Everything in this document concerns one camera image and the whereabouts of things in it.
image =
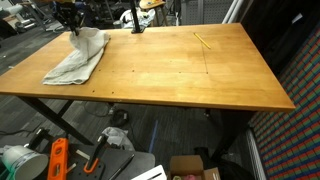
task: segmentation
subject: black metal table leg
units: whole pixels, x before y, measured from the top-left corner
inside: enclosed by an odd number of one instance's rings
[[[211,160],[219,162],[221,156],[227,153],[229,147],[238,135],[247,128],[247,124],[254,115],[254,111],[221,110],[223,134]]]
[[[78,132],[74,127],[72,127],[67,121],[65,121],[62,117],[60,117],[57,113],[52,111],[46,104],[40,101],[38,98],[33,97],[22,97],[18,96],[22,101],[27,103],[33,109],[37,110],[40,114],[44,117],[48,118],[51,122],[55,125],[81,141],[83,144],[86,145],[93,145],[93,143],[83,136],[80,132]]]

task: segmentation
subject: white bucket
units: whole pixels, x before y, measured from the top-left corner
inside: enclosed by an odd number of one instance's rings
[[[48,156],[23,146],[14,146],[4,152],[2,162],[15,180],[36,178],[48,165]]]

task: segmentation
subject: wooden table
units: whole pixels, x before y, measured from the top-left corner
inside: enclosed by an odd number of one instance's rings
[[[63,112],[54,113],[37,98],[223,109],[227,139],[217,152],[229,148],[253,112],[295,108],[241,24],[130,31],[107,30],[111,40],[83,85],[41,84],[73,50],[69,33],[64,33],[2,75],[0,94],[20,97],[85,144],[91,142],[61,118]]]

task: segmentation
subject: metal stand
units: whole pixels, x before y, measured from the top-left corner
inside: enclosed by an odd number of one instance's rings
[[[137,16],[137,11],[136,11],[136,6],[135,6],[135,3],[134,3],[134,0],[130,0],[130,6],[131,6],[131,13],[132,13],[133,22],[134,22],[134,27],[133,27],[131,33],[132,34],[143,33],[145,27],[139,25],[139,21],[138,21],[138,16]]]
[[[238,135],[247,128],[254,113],[254,111],[221,110],[223,134],[211,157],[212,161],[219,162],[221,160],[221,156],[228,152]]]
[[[44,117],[48,118],[55,125],[63,129],[66,133],[78,139],[83,144],[93,145],[93,143],[89,139],[83,136],[80,132],[78,132],[74,127],[72,127],[69,123],[67,123],[67,121],[65,121],[62,118],[62,115],[67,109],[66,106],[71,105],[70,102],[67,102],[68,105],[65,105],[59,113],[55,113],[52,109],[50,109],[46,104],[44,104],[38,98],[22,97],[22,96],[19,96],[19,98],[25,103],[27,103],[29,106],[31,106],[33,109],[37,110]]]

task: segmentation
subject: cardboard box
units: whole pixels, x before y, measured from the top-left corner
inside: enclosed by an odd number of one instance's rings
[[[204,170],[198,155],[171,157],[168,180],[172,180],[174,176],[180,176],[183,180],[187,175],[194,175],[196,180],[220,180],[218,168]]]

